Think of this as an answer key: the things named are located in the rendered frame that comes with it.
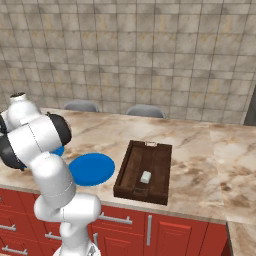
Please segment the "small pale dessert piece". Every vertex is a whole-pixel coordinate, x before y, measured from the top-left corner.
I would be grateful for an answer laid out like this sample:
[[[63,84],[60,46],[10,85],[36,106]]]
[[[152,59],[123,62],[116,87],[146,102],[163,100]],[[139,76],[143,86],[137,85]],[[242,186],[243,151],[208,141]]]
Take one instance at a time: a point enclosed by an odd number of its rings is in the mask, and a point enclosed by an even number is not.
[[[148,171],[144,171],[140,178],[140,182],[144,184],[148,184],[150,179],[151,179],[151,173]]]

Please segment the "red drawer front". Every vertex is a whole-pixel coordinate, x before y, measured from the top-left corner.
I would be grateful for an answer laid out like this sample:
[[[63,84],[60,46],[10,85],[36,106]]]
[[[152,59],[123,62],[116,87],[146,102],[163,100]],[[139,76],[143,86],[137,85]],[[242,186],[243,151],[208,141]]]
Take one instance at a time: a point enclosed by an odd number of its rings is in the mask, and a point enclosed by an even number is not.
[[[55,251],[61,246],[59,233],[59,223],[45,222],[38,220],[34,214],[34,204],[39,197],[38,194],[20,192],[22,204],[29,216],[30,223],[35,236],[39,242],[44,256],[53,256]]]
[[[10,256],[22,256],[15,253],[5,252],[1,248],[8,245],[9,248],[21,250],[27,249],[28,256],[43,256],[41,248],[37,242],[26,240],[19,237],[1,235],[0,236],[0,253]]]
[[[0,233],[37,240],[19,193],[0,188],[0,225],[16,225],[16,232],[0,229]]]
[[[124,251],[143,251],[145,214],[141,211],[102,206],[98,219],[91,224],[91,233],[101,250],[110,247]]]

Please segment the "dark brown wooden tray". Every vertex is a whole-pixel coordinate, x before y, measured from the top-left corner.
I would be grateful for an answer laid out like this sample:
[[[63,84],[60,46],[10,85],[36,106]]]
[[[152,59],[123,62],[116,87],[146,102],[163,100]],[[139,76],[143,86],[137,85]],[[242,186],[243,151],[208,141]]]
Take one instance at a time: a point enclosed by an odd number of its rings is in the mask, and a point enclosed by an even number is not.
[[[166,205],[172,146],[129,142],[113,193],[115,197]]]

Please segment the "red cupboard door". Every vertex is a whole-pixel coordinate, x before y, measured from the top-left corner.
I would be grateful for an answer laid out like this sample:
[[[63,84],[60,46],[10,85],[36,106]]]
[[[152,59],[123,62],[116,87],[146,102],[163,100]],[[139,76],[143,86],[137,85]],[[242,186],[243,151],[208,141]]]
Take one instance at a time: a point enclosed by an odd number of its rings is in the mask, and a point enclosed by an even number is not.
[[[150,246],[146,245],[148,215],[152,215]],[[207,227],[204,221],[149,213],[144,256],[199,256]]]
[[[144,236],[110,229],[92,228],[101,256],[143,256]]]

